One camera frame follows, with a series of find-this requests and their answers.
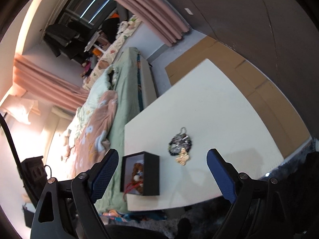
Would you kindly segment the black jewelry box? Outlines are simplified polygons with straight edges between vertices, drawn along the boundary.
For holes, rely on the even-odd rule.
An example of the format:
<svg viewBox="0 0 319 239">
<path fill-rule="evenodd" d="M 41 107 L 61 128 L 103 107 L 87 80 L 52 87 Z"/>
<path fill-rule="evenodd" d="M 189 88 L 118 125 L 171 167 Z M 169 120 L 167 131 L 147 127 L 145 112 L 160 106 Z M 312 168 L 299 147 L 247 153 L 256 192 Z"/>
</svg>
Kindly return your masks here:
<svg viewBox="0 0 319 239">
<path fill-rule="evenodd" d="M 120 192 L 124 195 L 159 196 L 160 157 L 148 152 L 122 158 Z"/>
</svg>

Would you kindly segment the gold butterfly pendant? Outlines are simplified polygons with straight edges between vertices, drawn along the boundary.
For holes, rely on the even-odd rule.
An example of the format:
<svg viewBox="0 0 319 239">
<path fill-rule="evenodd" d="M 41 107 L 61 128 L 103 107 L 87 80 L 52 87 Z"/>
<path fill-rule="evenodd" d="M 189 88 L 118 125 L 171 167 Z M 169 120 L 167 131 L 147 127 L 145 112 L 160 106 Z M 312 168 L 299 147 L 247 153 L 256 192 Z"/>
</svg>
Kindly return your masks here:
<svg viewBox="0 0 319 239">
<path fill-rule="evenodd" d="M 178 157 L 175 159 L 175 161 L 182 165 L 185 166 L 187 161 L 190 159 L 188 152 L 186 151 L 185 148 L 182 148 Z"/>
</svg>

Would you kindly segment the pink floral blanket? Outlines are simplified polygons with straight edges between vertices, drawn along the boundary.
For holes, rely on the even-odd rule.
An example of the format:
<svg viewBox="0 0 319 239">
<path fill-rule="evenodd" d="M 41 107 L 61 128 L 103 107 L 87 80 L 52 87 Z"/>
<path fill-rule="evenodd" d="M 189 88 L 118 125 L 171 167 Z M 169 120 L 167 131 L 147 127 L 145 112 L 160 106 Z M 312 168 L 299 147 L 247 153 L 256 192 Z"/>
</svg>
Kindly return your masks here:
<svg viewBox="0 0 319 239">
<path fill-rule="evenodd" d="M 70 178 L 89 170 L 110 149 L 110 142 L 106 137 L 114 122 L 117 99 L 116 91 L 106 91 L 100 98 L 97 108 L 71 150 Z"/>
</svg>

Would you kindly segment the white table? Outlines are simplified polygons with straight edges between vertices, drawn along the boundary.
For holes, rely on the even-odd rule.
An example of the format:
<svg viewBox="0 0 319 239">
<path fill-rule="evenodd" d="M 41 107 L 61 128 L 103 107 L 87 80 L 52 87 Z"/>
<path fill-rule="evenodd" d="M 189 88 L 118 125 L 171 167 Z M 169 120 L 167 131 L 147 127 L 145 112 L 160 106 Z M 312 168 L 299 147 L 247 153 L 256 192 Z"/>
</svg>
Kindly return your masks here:
<svg viewBox="0 0 319 239">
<path fill-rule="evenodd" d="M 202 61 L 125 126 L 126 155 L 159 156 L 159 196 L 127 196 L 128 210 L 193 205 L 220 196 L 207 166 L 215 148 L 237 171 L 259 179 L 283 162 L 251 104 L 210 60 Z M 175 159 L 185 148 L 185 166 Z"/>
</svg>

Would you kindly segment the brown cardboard floor sheet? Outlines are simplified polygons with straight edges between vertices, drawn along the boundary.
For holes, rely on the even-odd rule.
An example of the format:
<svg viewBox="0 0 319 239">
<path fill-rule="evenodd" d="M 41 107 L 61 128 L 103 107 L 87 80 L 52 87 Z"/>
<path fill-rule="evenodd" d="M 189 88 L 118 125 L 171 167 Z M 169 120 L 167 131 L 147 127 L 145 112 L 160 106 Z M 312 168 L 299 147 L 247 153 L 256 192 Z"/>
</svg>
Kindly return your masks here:
<svg viewBox="0 0 319 239">
<path fill-rule="evenodd" d="M 200 40 L 165 68 L 170 84 L 177 83 L 205 59 L 213 62 L 241 91 L 285 159 L 310 143 L 305 123 L 277 86 L 237 52 L 211 37 Z"/>
</svg>

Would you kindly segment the bed with green sheet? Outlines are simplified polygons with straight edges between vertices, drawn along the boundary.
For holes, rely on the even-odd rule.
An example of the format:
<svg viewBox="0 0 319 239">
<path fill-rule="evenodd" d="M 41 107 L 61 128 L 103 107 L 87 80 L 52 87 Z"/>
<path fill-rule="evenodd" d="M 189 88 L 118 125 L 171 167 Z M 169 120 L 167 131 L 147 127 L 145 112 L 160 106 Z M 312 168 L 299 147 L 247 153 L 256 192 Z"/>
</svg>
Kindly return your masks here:
<svg viewBox="0 0 319 239">
<path fill-rule="evenodd" d="M 109 91 L 116 91 L 118 99 L 114 122 L 106 138 L 110 142 L 110 149 L 115 149 L 122 158 L 125 125 L 155 101 L 157 96 L 149 63 L 141 56 L 137 48 L 129 47 L 123 50 L 112 65 L 114 74 L 112 89 Z M 69 125 L 61 130 L 60 138 L 51 144 L 46 163 L 52 168 L 52 174 L 57 180 L 72 180 L 70 178 L 71 150 L 74 149 L 76 140 L 95 109 L 88 107 L 85 102 L 76 110 Z"/>
</svg>

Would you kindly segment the light green pillow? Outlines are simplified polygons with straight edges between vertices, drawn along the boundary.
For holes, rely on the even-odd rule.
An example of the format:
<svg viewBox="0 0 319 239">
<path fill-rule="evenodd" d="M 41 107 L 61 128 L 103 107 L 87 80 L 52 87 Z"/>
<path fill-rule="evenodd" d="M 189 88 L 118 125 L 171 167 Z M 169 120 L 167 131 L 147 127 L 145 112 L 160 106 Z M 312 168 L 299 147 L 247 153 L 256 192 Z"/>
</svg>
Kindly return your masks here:
<svg viewBox="0 0 319 239">
<path fill-rule="evenodd" d="M 112 76 L 114 74 L 113 65 L 110 65 L 101 76 L 93 84 L 86 105 L 91 108 L 96 108 L 102 95 L 112 89 Z"/>
</svg>

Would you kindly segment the pink curtain by window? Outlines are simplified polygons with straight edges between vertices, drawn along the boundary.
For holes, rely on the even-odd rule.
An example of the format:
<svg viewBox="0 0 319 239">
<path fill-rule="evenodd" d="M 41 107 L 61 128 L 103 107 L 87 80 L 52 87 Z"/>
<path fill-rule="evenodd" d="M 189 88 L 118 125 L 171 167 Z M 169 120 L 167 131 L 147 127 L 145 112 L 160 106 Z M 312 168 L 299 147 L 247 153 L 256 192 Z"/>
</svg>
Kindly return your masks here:
<svg viewBox="0 0 319 239">
<path fill-rule="evenodd" d="M 35 96 L 73 113 L 89 96 L 87 90 L 43 70 L 19 54 L 14 58 L 12 80 Z"/>
</svg>

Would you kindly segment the dark hanging clothes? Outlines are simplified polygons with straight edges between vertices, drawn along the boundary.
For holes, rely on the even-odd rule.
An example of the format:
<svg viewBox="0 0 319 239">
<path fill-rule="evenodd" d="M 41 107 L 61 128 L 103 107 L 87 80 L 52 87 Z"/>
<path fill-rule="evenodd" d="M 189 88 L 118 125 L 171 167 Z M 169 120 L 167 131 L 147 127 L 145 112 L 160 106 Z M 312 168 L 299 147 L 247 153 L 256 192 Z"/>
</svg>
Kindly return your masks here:
<svg viewBox="0 0 319 239">
<path fill-rule="evenodd" d="M 85 47 L 96 33 L 80 21 L 71 20 L 67 25 L 55 23 L 45 29 L 43 41 L 49 46 L 55 57 L 65 55 L 71 61 L 83 64 L 89 57 Z"/>
</svg>

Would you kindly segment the patterned cream bench cushion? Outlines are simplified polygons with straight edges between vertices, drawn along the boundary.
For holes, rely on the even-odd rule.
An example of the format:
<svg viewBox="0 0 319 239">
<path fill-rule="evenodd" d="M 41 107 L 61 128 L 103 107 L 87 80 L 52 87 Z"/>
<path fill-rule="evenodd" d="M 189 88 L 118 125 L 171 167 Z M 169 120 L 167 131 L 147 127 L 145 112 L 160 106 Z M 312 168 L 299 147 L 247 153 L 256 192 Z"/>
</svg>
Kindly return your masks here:
<svg viewBox="0 0 319 239">
<path fill-rule="evenodd" d="M 104 22 L 103 33 L 105 34 L 107 40 L 112 43 L 109 45 L 107 50 L 100 56 L 96 66 L 93 71 L 87 77 L 83 84 L 83 88 L 89 91 L 95 81 L 102 75 L 102 73 L 115 61 L 115 58 L 124 45 L 125 41 L 132 36 L 141 23 L 141 20 L 133 15 L 128 21 L 122 21 L 116 25 L 116 32 L 111 31 L 111 21 L 117 23 L 119 18 L 109 18 Z"/>
</svg>

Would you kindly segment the dark wooden wardrobe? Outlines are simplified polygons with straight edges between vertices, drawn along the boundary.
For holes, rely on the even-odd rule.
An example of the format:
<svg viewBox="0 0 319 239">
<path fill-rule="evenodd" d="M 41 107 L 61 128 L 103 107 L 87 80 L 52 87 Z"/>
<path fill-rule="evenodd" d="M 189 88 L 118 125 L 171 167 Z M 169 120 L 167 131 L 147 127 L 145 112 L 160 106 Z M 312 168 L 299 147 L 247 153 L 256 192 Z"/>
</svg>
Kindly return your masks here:
<svg viewBox="0 0 319 239">
<path fill-rule="evenodd" d="M 318 0 L 167 1 L 193 29 L 257 66 L 318 136 Z"/>
</svg>

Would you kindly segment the pink curtain by wardrobe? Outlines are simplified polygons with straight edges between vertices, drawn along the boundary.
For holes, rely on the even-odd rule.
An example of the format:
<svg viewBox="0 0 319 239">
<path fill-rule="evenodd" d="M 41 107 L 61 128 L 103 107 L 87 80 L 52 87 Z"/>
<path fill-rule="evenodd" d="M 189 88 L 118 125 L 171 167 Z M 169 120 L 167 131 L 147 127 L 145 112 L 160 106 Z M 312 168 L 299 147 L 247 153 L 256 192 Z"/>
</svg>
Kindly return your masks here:
<svg viewBox="0 0 319 239">
<path fill-rule="evenodd" d="M 167 46 L 190 30 L 189 25 L 165 0 L 115 0 L 135 14 Z"/>
</svg>

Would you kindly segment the white wall switch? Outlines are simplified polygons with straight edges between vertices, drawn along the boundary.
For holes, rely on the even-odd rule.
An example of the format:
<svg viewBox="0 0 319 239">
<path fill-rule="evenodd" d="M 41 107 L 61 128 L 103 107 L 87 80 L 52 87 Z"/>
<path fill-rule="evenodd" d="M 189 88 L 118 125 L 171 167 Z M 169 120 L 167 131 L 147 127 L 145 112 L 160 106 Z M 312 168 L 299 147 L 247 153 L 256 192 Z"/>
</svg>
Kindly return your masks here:
<svg viewBox="0 0 319 239">
<path fill-rule="evenodd" d="M 189 14 L 189 15 L 193 15 L 192 11 L 189 8 L 185 8 L 185 11 Z"/>
</svg>

